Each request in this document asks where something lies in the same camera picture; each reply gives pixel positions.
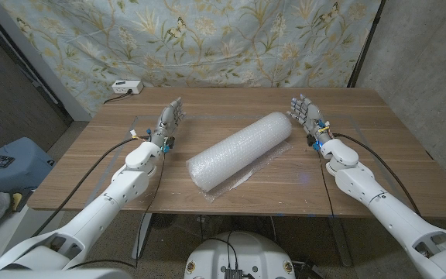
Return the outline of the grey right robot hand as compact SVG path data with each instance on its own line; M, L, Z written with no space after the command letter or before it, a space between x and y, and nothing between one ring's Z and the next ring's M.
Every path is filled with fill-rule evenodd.
M320 109L305 96L292 98L290 111L287 114L295 119L307 134L307 145L320 149L327 141L332 140L329 121L327 121Z

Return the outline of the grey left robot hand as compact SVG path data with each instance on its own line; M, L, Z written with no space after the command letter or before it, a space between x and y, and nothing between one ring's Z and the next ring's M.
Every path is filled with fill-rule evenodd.
M160 114L156 122L154 131L151 133L151 143L159 147L165 145L165 141L172 137L176 128L179 126L181 120L185 116L182 109L182 98L179 97L168 104Z

